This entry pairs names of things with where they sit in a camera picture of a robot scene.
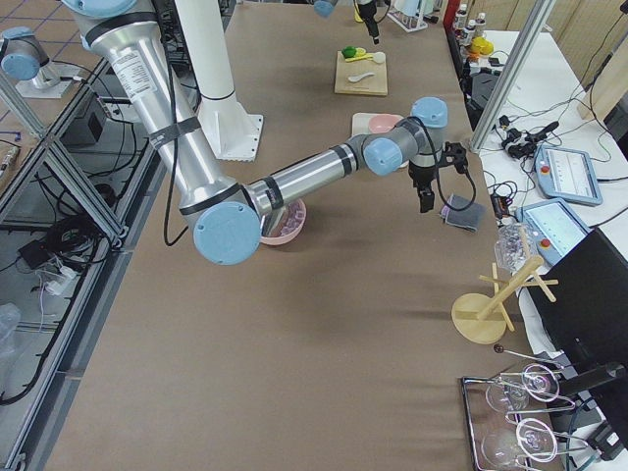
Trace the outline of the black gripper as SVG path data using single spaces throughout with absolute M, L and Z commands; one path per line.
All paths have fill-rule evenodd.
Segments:
M 435 195 L 432 189 L 432 181 L 435 179 L 435 169 L 422 167 L 415 164 L 408 165 L 408 175 L 417 190 L 420 202 L 420 212 L 427 213 L 434 209 Z
M 377 13 L 376 2 L 361 2 L 360 3 L 360 18 L 366 25 L 369 35 L 372 38 L 379 37 L 379 28 L 375 20 Z

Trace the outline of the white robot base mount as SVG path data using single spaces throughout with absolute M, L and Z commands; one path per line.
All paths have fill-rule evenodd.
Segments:
M 212 150 L 221 160 L 252 162 L 264 118 L 247 113 L 236 97 L 219 4 L 181 0 L 175 5 L 201 95 L 197 117 Z

